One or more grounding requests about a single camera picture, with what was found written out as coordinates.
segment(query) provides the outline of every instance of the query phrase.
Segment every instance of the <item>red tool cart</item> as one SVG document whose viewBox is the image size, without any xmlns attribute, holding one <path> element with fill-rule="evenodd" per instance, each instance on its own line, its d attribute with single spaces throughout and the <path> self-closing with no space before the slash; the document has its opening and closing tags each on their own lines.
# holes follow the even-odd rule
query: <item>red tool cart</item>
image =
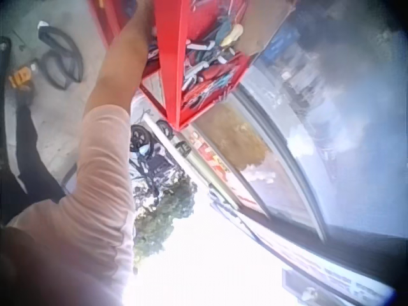
<svg viewBox="0 0 408 306">
<path fill-rule="evenodd" d="M 108 46 L 133 14 L 136 0 L 88 1 Z M 285 0 L 155 0 L 156 44 L 149 49 L 143 79 L 159 72 L 164 101 L 145 85 L 140 89 L 174 129 L 183 129 L 238 85 L 292 5 Z"/>
</svg>

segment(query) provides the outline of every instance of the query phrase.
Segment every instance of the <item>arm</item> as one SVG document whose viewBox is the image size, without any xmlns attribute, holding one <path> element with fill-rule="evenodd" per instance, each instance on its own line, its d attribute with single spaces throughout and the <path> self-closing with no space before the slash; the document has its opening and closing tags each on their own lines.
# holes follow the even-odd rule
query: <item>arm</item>
<svg viewBox="0 0 408 306">
<path fill-rule="evenodd" d="M 137 0 L 135 15 L 106 53 L 98 80 L 85 106 L 86 115 L 101 105 L 118 105 L 130 112 L 130 103 L 142 79 L 153 25 L 151 0 Z"/>
</svg>

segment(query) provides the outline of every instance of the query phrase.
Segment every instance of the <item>tree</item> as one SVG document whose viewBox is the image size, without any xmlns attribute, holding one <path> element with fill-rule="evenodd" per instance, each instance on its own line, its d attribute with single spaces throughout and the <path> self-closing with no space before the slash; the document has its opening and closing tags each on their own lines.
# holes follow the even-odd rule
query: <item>tree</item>
<svg viewBox="0 0 408 306">
<path fill-rule="evenodd" d="M 195 183 L 183 175 L 159 199 L 156 207 L 144 209 L 136 217 L 135 265 L 152 254 L 163 250 L 163 242 L 173 232 L 173 220 L 189 217 L 193 212 Z"/>
</svg>

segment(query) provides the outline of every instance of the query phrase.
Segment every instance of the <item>person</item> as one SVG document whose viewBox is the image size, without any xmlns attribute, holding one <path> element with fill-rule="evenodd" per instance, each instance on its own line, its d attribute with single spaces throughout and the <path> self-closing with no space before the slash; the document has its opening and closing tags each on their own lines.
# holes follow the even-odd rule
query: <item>person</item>
<svg viewBox="0 0 408 306">
<path fill-rule="evenodd" d="M 76 189 L 1 229 L 1 305 L 121 305 L 133 273 L 130 104 L 147 62 L 150 0 L 115 38 L 85 106 Z"/>
</svg>

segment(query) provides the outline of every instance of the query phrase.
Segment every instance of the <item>black wheel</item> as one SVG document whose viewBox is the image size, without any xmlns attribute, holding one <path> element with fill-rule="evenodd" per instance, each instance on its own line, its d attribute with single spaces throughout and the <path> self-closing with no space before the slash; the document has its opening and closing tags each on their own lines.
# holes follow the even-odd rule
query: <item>black wheel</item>
<svg viewBox="0 0 408 306">
<path fill-rule="evenodd" d="M 139 124 L 131 126 L 130 151 L 137 152 L 140 147 L 152 143 L 152 135 Z"/>
<path fill-rule="evenodd" d="M 166 135 L 167 139 L 172 140 L 174 137 L 173 128 L 169 125 L 169 123 L 163 119 L 156 121 L 157 126 Z"/>
</svg>

